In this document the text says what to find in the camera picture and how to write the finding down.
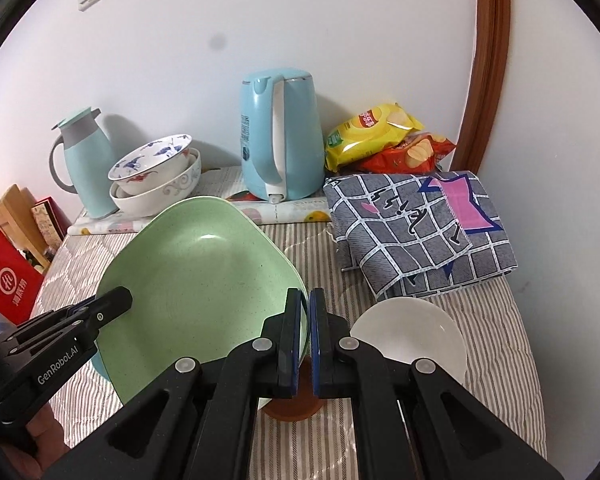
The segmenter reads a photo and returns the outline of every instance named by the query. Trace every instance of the wall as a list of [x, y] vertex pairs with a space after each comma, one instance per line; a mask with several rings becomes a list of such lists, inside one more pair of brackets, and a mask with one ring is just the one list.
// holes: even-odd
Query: wall
[[572, 0], [513, 0], [507, 75], [480, 177], [520, 268], [549, 459], [600, 460], [600, 35]]
[[235, 164], [240, 78], [275, 66], [312, 72], [325, 128], [397, 100], [457, 138], [474, 29], [475, 0], [38, 0], [0, 49], [0, 194], [75, 216], [46, 158], [51, 126], [89, 105], [120, 152], [186, 132], [207, 166]]

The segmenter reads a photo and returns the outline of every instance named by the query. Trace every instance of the thermos lid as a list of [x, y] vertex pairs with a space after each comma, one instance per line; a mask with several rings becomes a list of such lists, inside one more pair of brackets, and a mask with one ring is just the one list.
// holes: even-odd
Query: thermos lid
[[69, 126], [70, 124], [75, 123], [75, 121], [77, 121], [78, 119], [81, 119], [85, 115], [88, 115], [90, 113], [91, 113], [90, 106], [87, 108], [83, 108], [82, 110], [75, 111], [71, 115], [67, 116], [65, 119], [62, 119], [62, 121], [60, 121], [58, 124], [56, 124], [56, 126], [54, 126], [51, 129], [55, 130], [56, 128], [64, 128], [65, 126]]
[[311, 77], [306, 70], [300, 70], [298, 68], [271, 68], [269, 70], [261, 70], [260, 72], [253, 72], [246, 76], [242, 82], [244, 84], [249, 84], [251, 81], [256, 79], [261, 79], [263, 77], [272, 77], [278, 74], [282, 74], [282, 77], [285, 80], [288, 79], [306, 79]]

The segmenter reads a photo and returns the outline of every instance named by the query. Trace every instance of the light blue thermos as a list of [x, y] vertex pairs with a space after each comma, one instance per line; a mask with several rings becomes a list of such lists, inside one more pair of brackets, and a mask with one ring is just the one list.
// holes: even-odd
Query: light blue thermos
[[[95, 118], [99, 109], [80, 110], [51, 128], [60, 135], [49, 153], [49, 170], [56, 184], [69, 193], [76, 193], [91, 218], [102, 218], [118, 207], [109, 196], [111, 183], [107, 177], [117, 158], [107, 136]], [[73, 183], [68, 186], [58, 178], [54, 167], [54, 150], [64, 144], [64, 161]]]
[[244, 183], [272, 203], [311, 195], [324, 183], [324, 143], [314, 79], [296, 68], [256, 72], [242, 82]]

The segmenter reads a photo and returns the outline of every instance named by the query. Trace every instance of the red chip bag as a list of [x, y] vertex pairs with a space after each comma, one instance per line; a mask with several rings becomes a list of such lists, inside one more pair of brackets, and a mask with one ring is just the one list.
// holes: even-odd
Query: red chip bag
[[16, 325], [29, 319], [43, 280], [0, 231], [0, 313]]
[[371, 173], [429, 173], [455, 147], [446, 137], [427, 132], [405, 137], [397, 146], [360, 160], [351, 167]]

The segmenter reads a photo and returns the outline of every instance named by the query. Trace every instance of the human hand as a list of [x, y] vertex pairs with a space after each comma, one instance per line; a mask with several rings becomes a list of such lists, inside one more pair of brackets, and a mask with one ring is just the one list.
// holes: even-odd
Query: human hand
[[64, 429], [48, 404], [34, 415], [27, 424], [27, 431], [38, 445], [35, 457], [10, 444], [3, 444], [2, 450], [23, 478], [37, 480], [46, 468], [69, 451], [69, 447], [64, 443]]

